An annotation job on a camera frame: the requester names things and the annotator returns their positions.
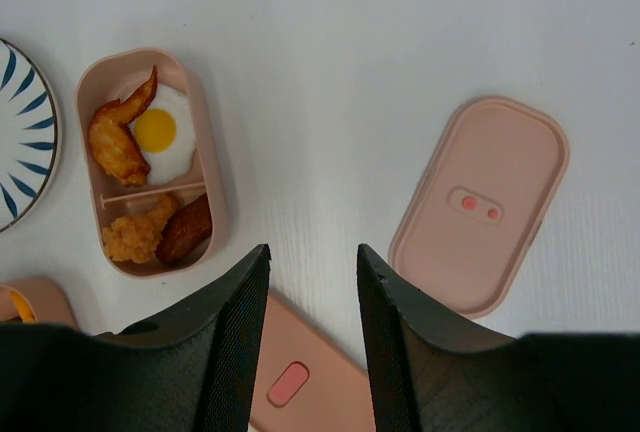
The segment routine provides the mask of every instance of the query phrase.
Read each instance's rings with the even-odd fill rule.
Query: tabletop
[[[450,114],[506,95],[552,115],[571,161],[503,304],[481,323],[638,330],[640,14],[635,0],[0,0],[0,36],[49,77],[63,149],[0,237],[0,280],[45,275],[89,333],[119,331],[258,243],[272,285],[364,365],[356,247],[387,256]],[[136,280],[100,251],[73,96],[94,61],[167,49],[202,80],[233,220],[184,274]]]

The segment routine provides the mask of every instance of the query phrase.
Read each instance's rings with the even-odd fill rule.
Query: plate
[[[59,118],[35,64],[0,38],[0,232],[44,194],[58,157]]]

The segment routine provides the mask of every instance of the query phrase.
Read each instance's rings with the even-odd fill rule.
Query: sausage
[[[180,262],[211,236],[213,224],[209,199],[203,194],[169,219],[156,248],[156,257],[166,265]]]

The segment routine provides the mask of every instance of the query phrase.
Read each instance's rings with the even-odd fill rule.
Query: fried egg
[[[196,134],[185,94],[158,84],[147,110],[129,127],[151,166],[148,184],[166,184],[191,170]]]

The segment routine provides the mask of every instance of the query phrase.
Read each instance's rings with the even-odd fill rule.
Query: yellow object
[[[167,150],[176,138],[176,121],[162,109],[149,109],[136,121],[133,135],[140,148],[158,153]]]
[[[9,292],[9,296],[13,302],[13,305],[18,310],[18,314],[22,319],[22,322],[25,324],[33,324],[36,321],[35,316],[33,315],[33,310],[29,307],[27,301],[20,294],[16,292]]]

